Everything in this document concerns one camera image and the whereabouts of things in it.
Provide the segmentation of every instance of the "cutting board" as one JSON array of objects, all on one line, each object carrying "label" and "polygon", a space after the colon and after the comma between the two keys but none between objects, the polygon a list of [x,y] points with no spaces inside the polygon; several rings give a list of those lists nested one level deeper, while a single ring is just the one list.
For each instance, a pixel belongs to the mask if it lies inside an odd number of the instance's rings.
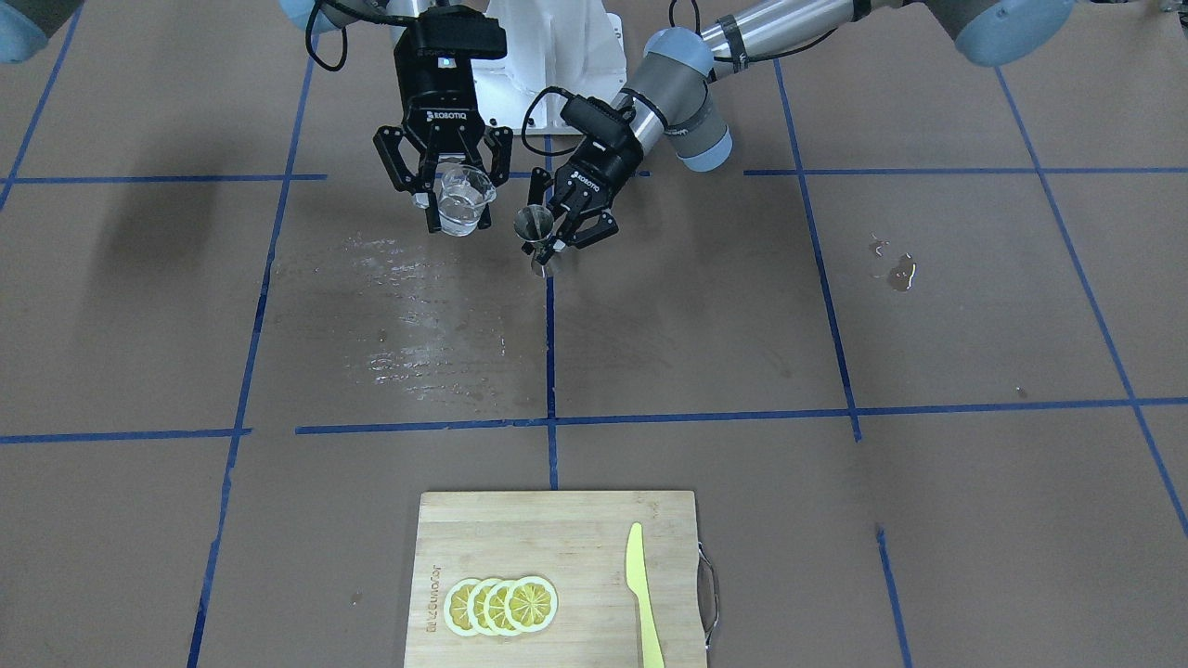
[{"label": "cutting board", "polygon": [[[665,668],[706,668],[693,492],[428,492],[421,497],[405,668],[643,667],[626,585],[631,524],[644,555]],[[465,578],[541,575],[557,590],[543,631],[461,637],[446,593]]]}]

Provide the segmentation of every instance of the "blue grid line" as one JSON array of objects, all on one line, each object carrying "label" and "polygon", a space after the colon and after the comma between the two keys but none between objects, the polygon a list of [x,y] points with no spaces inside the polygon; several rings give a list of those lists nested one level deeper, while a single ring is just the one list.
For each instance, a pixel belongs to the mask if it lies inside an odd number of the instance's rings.
[{"label": "blue grid line", "polygon": [[[1188,397],[1150,397],[1136,401],[1130,399],[1081,399],[1081,401],[1054,401],[1054,402],[1018,402],[1000,404],[933,404],[933,405],[903,405],[903,407],[874,407],[858,408],[860,416],[889,416],[889,415],[935,415],[935,414],[960,414],[960,412],[1013,412],[1013,411],[1048,411],[1048,410],[1081,410],[1104,408],[1129,408],[1135,403],[1142,405],[1188,405]],[[297,435],[323,435],[323,434],[368,434],[386,431],[435,431],[447,429],[499,429],[505,427],[548,427],[548,426],[574,426],[574,424],[651,424],[651,423],[682,423],[682,422],[742,422],[753,420],[804,420],[815,417],[849,417],[848,408],[824,408],[802,410],[754,410],[754,411],[727,411],[727,412],[662,412],[662,414],[638,414],[638,415],[588,415],[571,417],[524,417],[508,420],[460,420],[441,422],[392,422],[375,424],[317,424],[297,427],[293,433]]]},{"label": "blue grid line", "polygon": [[653,415],[592,415],[576,417],[526,417],[518,420],[460,420],[456,422],[396,422],[379,424],[317,424],[297,427],[297,435],[371,434],[377,431],[435,431],[446,429],[498,429],[503,427],[555,427],[571,424],[644,424],[656,422],[729,422],[745,420],[794,420],[848,417],[849,410],[765,410],[748,412],[677,412]]},{"label": "blue grid line", "polygon": [[735,412],[666,412],[651,415],[595,415],[558,417],[557,424],[655,424],[663,422],[744,422],[750,420],[803,420],[809,417],[852,417],[849,409],[753,410]]},{"label": "blue grid line", "polygon": [[[297,159],[297,146],[301,141],[301,127],[305,116],[305,101],[309,97],[309,86],[314,77],[314,61],[307,59],[305,78],[302,82],[301,99],[297,102],[297,114],[293,119],[292,136],[289,141],[289,159],[285,162],[285,176],[292,176],[293,163]],[[268,303],[268,288],[272,276],[272,263],[277,256],[277,240],[280,238],[280,226],[284,222],[285,208],[289,201],[289,185],[291,181],[285,178],[280,182],[280,195],[277,201],[277,215],[272,222],[272,238],[268,242],[268,256],[264,263],[264,278],[260,283],[260,297],[255,307],[255,322],[252,327],[252,341],[247,348],[247,363],[244,367],[244,383],[240,387],[239,405],[235,409],[236,433],[230,439],[227,448],[227,466],[223,470],[222,493],[219,502],[219,528],[215,538],[210,542],[210,553],[207,557],[207,569],[202,579],[202,593],[198,598],[198,611],[194,618],[194,635],[190,638],[190,655],[187,668],[197,668],[198,654],[202,650],[202,636],[206,631],[207,611],[210,605],[210,592],[214,588],[215,568],[219,563],[219,548],[222,544],[223,528],[227,521],[227,506],[230,500],[232,470],[235,468],[235,460],[239,456],[240,433],[244,426],[244,417],[247,414],[247,397],[252,387],[252,373],[255,368],[255,355],[260,345],[260,332],[264,328],[264,311]]]},{"label": "blue grid line", "polygon": [[1019,113],[1019,107],[1015,102],[1015,95],[1011,94],[1010,86],[1006,84],[1006,77],[1003,75],[1001,68],[994,68],[994,74],[998,75],[998,83],[1001,86],[1003,94],[1006,96],[1006,102],[1011,107],[1011,114],[1015,115],[1015,122],[1019,126],[1019,134],[1023,136],[1023,144],[1028,147],[1028,153],[1031,156],[1031,163],[1035,165],[1036,176],[1040,177],[1040,183],[1043,185],[1044,195],[1048,197],[1048,204],[1051,206],[1051,213],[1056,218],[1056,225],[1060,227],[1060,234],[1064,240],[1064,247],[1068,250],[1068,257],[1073,260],[1073,267],[1076,270],[1076,276],[1081,281],[1081,288],[1085,290],[1085,296],[1088,298],[1089,307],[1093,309],[1093,317],[1098,321],[1098,328],[1101,330],[1102,339],[1105,339],[1106,348],[1110,351],[1110,357],[1113,358],[1114,367],[1118,370],[1118,377],[1121,379],[1123,387],[1126,390],[1126,397],[1130,399],[1130,405],[1135,411],[1135,418],[1138,421],[1139,429],[1143,431],[1143,437],[1146,440],[1146,447],[1151,453],[1151,459],[1155,460],[1155,467],[1159,473],[1159,478],[1163,480],[1163,489],[1168,492],[1168,498],[1171,500],[1171,508],[1175,510],[1176,517],[1180,519],[1180,528],[1183,530],[1184,537],[1188,537],[1188,515],[1184,513],[1183,504],[1180,502],[1180,494],[1176,493],[1176,486],[1171,481],[1171,475],[1168,473],[1167,466],[1163,464],[1163,455],[1159,454],[1159,447],[1156,445],[1155,436],[1151,434],[1151,429],[1146,424],[1146,417],[1143,415],[1143,408],[1138,403],[1138,398],[1135,396],[1135,387],[1131,385],[1125,366],[1123,366],[1121,355],[1118,353],[1118,347],[1114,345],[1113,336],[1110,334],[1110,328],[1106,326],[1106,319],[1101,311],[1101,307],[1098,304],[1098,300],[1093,295],[1093,288],[1089,285],[1088,275],[1085,272],[1085,267],[1081,265],[1081,258],[1078,256],[1076,248],[1073,245],[1073,237],[1069,234],[1068,226],[1064,223],[1064,216],[1060,210],[1060,204],[1056,202],[1056,195],[1051,190],[1051,184],[1048,182],[1048,175],[1040,164],[1040,156],[1036,153],[1035,145],[1031,143],[1031,136],[1028,133],[1026,125],[1023,122],[1023,114]]},{"label": "blue grid line", "polygon": [[[544,136],[545,153],[552,152],[552,136]],[[552,156],[544,157],[544,169],[552,174]],[[552,197],[552,188],[545,190],[545,200]],[[556,290],[552,277],[544,279],[544,376],[545,410],[549,415],[549,489],[556,491],[561,486],[561,474],[557,472],[557,319]]]},{"label": "blue grid line", "polygon": [[25,162],[25,153],[33,140],[33,133],[37,132],[37,124],[42,121],[42,113],[45,112],[45,103],[50,100],[50,92],[53,90],[53,84],[58,81],[58,73],[62,71],[62,63],[65,62],[67,52],[70,51],[70,44],[74,43],[75,29],[78,27],[78,19],[81,17],[82,7],[75,11],[74,18],[70,19],[70,27],[62,40],[62,49],[58,50],[58,59],[53,62],[53,69],[50,70],[50,77],[45,81],[42,97],[37,101],[37,108],[33,109],[33,118],[29,120],[29,127],[25,128],[25,137],[20,140],[20,149],[17,150],[17,159],[12,162],[8,178],[4,183],[4,189],[0,190],[0,210],[4,210],[4,206],[8,201],[8,194],[12,193],[13,185],[17,184],[17,174],[20,172],[20,164]]},{"label": "blue grid line", "polygon": [[895,617],[895,632],[899,638],[903,668],[911,668],[911,648],[908,645],[908,630],[903,623],[903,609],[899,606],[899,590],[895,586],[895,573],[891,571],[891,556],[887,555],[886,530],[879,525],[874,537],[879,543],[879,561],[883,562],[883,579],[887,585],[887,599],[891,601],[891,616]]},{"label": "blue grid line", "polygon": [[1017,402],[1003,404],[936,404],[859,408],[859,415],[931,415],[946,412],[1003,412],[1026,410],[1075,410],[1083,408],[1129,408],[1130,399],[1085,399],[1066,402]]},{"label": "blue grid line", "polygon": [[234,183],[241,181],[326,181],[324,174],[203,174],[177,176],[38,176],[19,177],[20,185],[57,185],[76,183]]},{"label": "blue grid line", "polygon": [[1138,405],[1188,405],[1188,397],[1155,397],[1155,398],[1139,398],[1135,403]]},{"label": "blue grid line", "polygon": [[551,276],[545,278],[544,304],[546,404],[549,417],[554,418],[557,417],[557,321],[556,292],[552,288]]},{"label": "blue grid line", "polygon": [[456,422],[388,422],[375,424],[315,424],[298,427],[293,434],[298,436],[311,434],[378,434],[391,431],[442,431],[448,429],[501,429],[505,427],[544,427],[546,417],[526,417],[520,420],[461,420]]},{"label": "blue grid line", "polygon": [[1043,168],[1045,174],[1188,174],[1180,168]]},{"label": "blue grid line", "polygon": [[162,431],[90,431],[74,434],[0,435],[0,445],[19,443],[95,443],[102,441],[169,441],[181,439],[219,439],[251,434],[251,429],[166,429]]},{"label": "blue grid line", "polygon": [[[805,169],[807,176],[916,176],[962,174],[1035,174],[1035,168],[855,168]],[[1045,174],[1188,174],[1182,168],[1043,168]],[[795,169],[746,169],[742,176],[796,176]]]},{"label": "blue grid line", "polygon": [[829,333],[833,335],[833,348],[838,357],[838,372],[841,374],[841,386],[846,392],[846,407],[849,409],[849,422],[854,429],[854,441],[862,440],[862,428],[858,422],[858,410],[854,403],[854,390],[849,384],[849,368],[846,365],[846,349],[841,344],[841,329],[838,327],[838,313],[833,307],[833,295],[829,292],[829,277],[824,270],[824,254],[821,252],[821,238],[817,235],[816,216],[813,214],[813,200],[809,197],[808,178],[804,176],[804,162],[801,159],[801,145],[796,140],[796,124],[792,121],[792,108],[788,103],[788,90],[784,88],[784,73],[779,61],[775,62],[776,84],[779,88],[779,101],[784,106],[784,121],[788,124],[788,139],[792,145],[792,159],[796,162],[796,177],[801,185],[801,198],[804,202],[804,218],[808,221],[809,237],[813,240],[813,257],[816,259],[817,275],[821,281],[821,294],[824,297],[826,315],[829,317]]},{"label": "blue grid line", "polygon": [[549,421],[549,489],[561,489],[561,474],[557,473],[557,422]]}]

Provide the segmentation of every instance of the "knife handle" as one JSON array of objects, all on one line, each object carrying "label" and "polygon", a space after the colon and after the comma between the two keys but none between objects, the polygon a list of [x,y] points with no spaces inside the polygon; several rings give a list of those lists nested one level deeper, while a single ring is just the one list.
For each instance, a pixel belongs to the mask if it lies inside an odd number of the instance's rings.
[{"label": "knife handle", "polygon": [[656,619],[652,617],[651,597],[639,601],[639,637],[644,647],[644,668],[664,668],[664,655],[661,653],[661,637],[656,634]]}]

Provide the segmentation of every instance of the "metal handle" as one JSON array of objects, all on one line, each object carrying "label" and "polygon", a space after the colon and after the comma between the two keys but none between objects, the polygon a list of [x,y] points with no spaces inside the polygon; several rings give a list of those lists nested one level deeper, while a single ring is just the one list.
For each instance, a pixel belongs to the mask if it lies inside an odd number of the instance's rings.
[{"label": "metal handle", "polygon": [[[699,594],[701,593],[701,578],[700,578],[700,575],[701,575],[701,568],[702,567],[704,567],[704,569],[709,572],[709,581],[710,581],[710,585],[713,586],[713,592],[712,593],[713,593],[713,599],[714,599],[714,618],[709,623],[709,628],[704,628],[704,625],[702,626],[702,629],[706,631],[706,651],[709,651],[709,647],[712,644],[712,639],[713,639],[713,636],[714,636],[714,630],[718,629],[718,622],[721,620],[721,613],[720,613],[719,606],[718,606],[718,571],[714,568],[714,562],[709,561],[709,556],[706,555],[706,546],[702,544],[701,541],[697,541],[697,571],[699,571],[699,573],[697,573],[697,575],[699,575],[699,578],[697,578],[697,593]],[[701,603],[701,595],[697,597],[697,603],[699,604]]]}]

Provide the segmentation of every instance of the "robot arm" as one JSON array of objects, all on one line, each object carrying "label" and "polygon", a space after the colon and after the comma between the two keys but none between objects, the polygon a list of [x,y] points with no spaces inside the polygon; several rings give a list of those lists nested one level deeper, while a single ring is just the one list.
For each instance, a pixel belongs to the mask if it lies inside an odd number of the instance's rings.
[{"label": "robot arm", "polygon": [[[488,127],[479,113],[470,62],[507,55],[498,21],[456,1],[280,0],[280,5],[305,30],[315,59],[311,33],[342,30],[345,61],[347,25],[362,20],[392,26],[403,118],[399,126],[383,126],[373,137],[384,169],[397,190],[425,209],[429,232],[465,235],[489,227],[487,203],[510,176],[513,134],[508,127]],[[342,67],[317,62],[330,70]],[[411,168],[400,155],[405,141],[418,155]],[[480,144],[491,151],[489,166],[482,164]],[[465,185],[457,194],[443,190],[438,202],[434,185],[443,162],[451,163],[443,170],[443,182],[456,178]]]},{"label": "robot arm", "polygon": [[[684,164],[708,171],[732,140],[709,84],[784,55],[788,49],[857,21],[879,7],[912,0],[766,0],[719,19],[701,34],[663,30],[647,42],[639,68],[609,103],[568,95],[562,118],[586,137],[556,177],[533,170],[529,206],[517,214],[524,251],[542,266],[558,251],[618,232],[614,196],[644,156],[668,137]],[[980,65],[1023,57],[1064,24],[1074,0],[927,0],[956,48]],[[548,203],[544,193],[555,185]],[[594,223],[586,225],[590,219]]]},{"label": "robot arm", "polygon": [[82,0],[0,0],[0,63],[27,61],[75,13]]}]

